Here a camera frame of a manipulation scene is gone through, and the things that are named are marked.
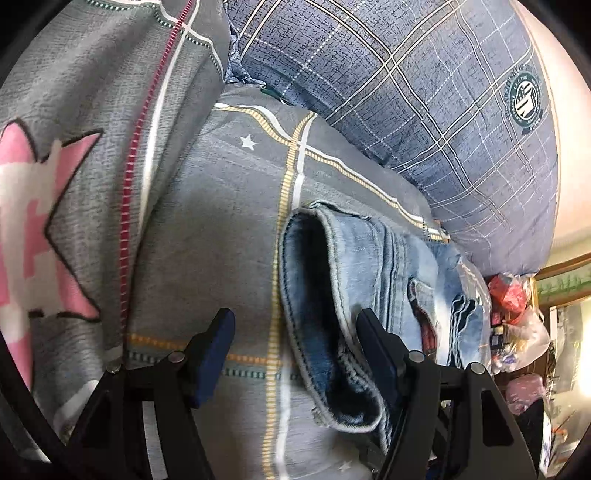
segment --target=round logo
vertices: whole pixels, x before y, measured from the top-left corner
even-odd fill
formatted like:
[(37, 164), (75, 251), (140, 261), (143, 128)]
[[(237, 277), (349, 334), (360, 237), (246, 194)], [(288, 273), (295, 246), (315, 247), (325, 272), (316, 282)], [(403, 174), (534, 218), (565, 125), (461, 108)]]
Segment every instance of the round logo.
[(538, 79), (530, 72), (519, 72), (509, 87), (509, 111), (523, 128), (530, 127), (540, 116), (541, 92)]

